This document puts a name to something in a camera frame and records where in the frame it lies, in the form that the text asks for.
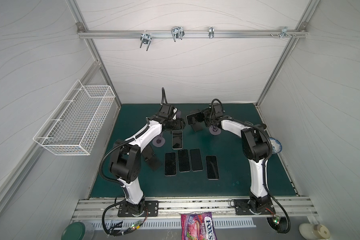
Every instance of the robotic arm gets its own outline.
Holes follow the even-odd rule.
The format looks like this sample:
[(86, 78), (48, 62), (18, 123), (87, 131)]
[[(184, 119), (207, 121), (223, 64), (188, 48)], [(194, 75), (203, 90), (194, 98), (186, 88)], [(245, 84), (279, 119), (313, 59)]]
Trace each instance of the robotic arm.
[[(145, 208), (145, 196), (140, 189), (138, 175), (141, 170), (141, 155), (145, 158), (154, 158), (154, 153), (149, 145), (154, 137), (164, 130), (184, 129), (185, 122), (176, 117), (177, 108), (168, 103), (163, 103), (166, 97), (163, 92), (162, 104), (159, 111), (150, 118), (146, 118), (147, 124), (133, 136), (117, 140), (100, 163), (99, 173), (102, 178), (120, 184), (125, 193), (125, 212), (133, 216), (140, 216)], [(110, 172), (116, 179), (106, 177), (102, 172), (105, 159), (110, 156)]]
[(218, 99), (213, 99), (208, 108), (203, 109), (198, 113), (187, 116), (188, 125), (196, 124), (197, 122), (204, 122), (207, 127), (213, 126), (232, 132), (241, 138), (244, 155), (250, 163), (251, 170), (251, 188), (250, 199), (248, 202), (240, 202), (242, 209), (249, 209), (253, 214), (261, 214), (266, 208), (273, 207), (271, 199), (276, 202), (286, 217), (281, 221), (273, 221), (269, 218), (269, 225), (279, 233), (287, 233), (290, 229), (290, 221), (288, 214), (279, 202), (269, 192), (267, 182), (267, 163), (272, 155), (273, 146), (270, 138), (264, 131), (265, 124), (253, 125), (250, 122), (241, 122), (235, 120), (230, 116), (224, 115), (222, 103)]

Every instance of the gray floor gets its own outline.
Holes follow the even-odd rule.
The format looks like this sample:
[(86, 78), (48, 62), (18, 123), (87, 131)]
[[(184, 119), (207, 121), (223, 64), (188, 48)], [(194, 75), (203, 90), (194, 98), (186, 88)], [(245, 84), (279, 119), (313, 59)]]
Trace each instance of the gray floor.
[[(299, 225), (301, 223), (309, 223), (307, 217), (292, 217), (291, 230), (287, 234), (275, 232), (269, 227), (265, 218), (254, 217), (254, 224), (256, 228), (231, 228), (231, 229), (216, 229), (216, 237), (218, 240), (232, 240), (232, 239), (272, 239), (272, 240), (304, 240), (299, 233)], [(103, 231), (95, 231), (93, 240), (109, 240)], [(125, 236), (117, 237), (120, 240), (146, 239), (146, 240), (181, 240), (181, 229), (168, 230), (137, 230)]]

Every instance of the white wall panel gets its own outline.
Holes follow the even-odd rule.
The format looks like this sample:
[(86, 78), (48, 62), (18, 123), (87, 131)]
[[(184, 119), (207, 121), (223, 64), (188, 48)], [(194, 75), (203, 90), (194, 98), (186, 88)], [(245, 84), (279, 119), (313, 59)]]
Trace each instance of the white wall panel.
[(64, 0), (0, 0), (0, 186), (93, 61)]
[(360, 239), (360, 0), (319, 3), (260, 106), (334, 239)]
[(118, 111), (114, 102), (90, 156), (44, 151), (0, 217), (0, 240), (57, 240), (86, 198)]
[(295, 28), (309, 0), (77, 0), (90, 30)]
[(276, 65), (282, 39), (95, 41), (122, 103), (158, 103), (164, 87), (171, 103), (254, 103)]
[[(296, 27), (309, 0), (78, 0), (89, 30), (262, 30)], [(122, 103), (256, 102), (285, 46), (278, 39), (96, 40)]]

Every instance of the green lid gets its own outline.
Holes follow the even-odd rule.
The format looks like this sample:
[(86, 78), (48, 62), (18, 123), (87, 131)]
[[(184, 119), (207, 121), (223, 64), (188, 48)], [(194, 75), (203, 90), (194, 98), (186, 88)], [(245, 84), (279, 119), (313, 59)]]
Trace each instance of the green lid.
[(85, 234), (85, 225), (82, 222), (74, 222), (62, 232), (61, 240), (82, 240)]

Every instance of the metal floor rail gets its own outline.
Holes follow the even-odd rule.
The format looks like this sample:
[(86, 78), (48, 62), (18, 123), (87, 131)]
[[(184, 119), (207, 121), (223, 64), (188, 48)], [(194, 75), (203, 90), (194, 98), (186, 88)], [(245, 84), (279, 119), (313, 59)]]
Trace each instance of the metal floor rail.
[[(214, 217), (238, 218), (243, 217), (235, 214), (234, 207), (230, 206), (232, 199), (249, 199), (245, 196), (228, 197), (147, 197), (146, 200), (159, 201), (157, 218), (180, 218), (180, 214), (212, 212)], [(318, 216), (315, 207), (309, 197), (276, 197), (279, 203), (285, 208), (290, 217), (297, 216)], [(101, 220), (106, 207), (113, 204), (114, 198), (91, 198), (79, 200), (72, 216), (72, 221)], [(281, 208), (274, 204), (276, 214), (284, 216)], [(131, 219), (119, 218), (118, 209), (111, 208), (107, 211), (106, 220)], [(271, 217), (271, 215), (247, 215), (245, 217)]]

